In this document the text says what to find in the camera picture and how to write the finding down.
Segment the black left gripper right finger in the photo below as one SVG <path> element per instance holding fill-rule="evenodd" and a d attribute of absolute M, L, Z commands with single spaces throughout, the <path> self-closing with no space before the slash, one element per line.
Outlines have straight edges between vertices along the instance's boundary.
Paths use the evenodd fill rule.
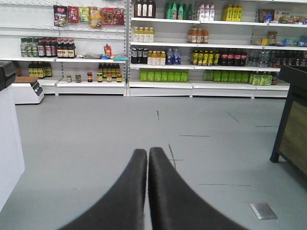
<path fill-rule="evenodd" d="M 204 201 L 179 175 L 161 147 L 149 152 L 148 197 L 154 230 L 243 230 Z"/>

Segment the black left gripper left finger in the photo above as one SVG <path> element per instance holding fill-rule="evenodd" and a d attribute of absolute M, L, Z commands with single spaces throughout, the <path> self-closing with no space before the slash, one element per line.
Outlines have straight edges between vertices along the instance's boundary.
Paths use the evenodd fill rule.
<path fill-rule="evenodd" d="M 142 230 L 147 180 L 147 153 L 135 149 L 112 187 L 62 230 Z"/>

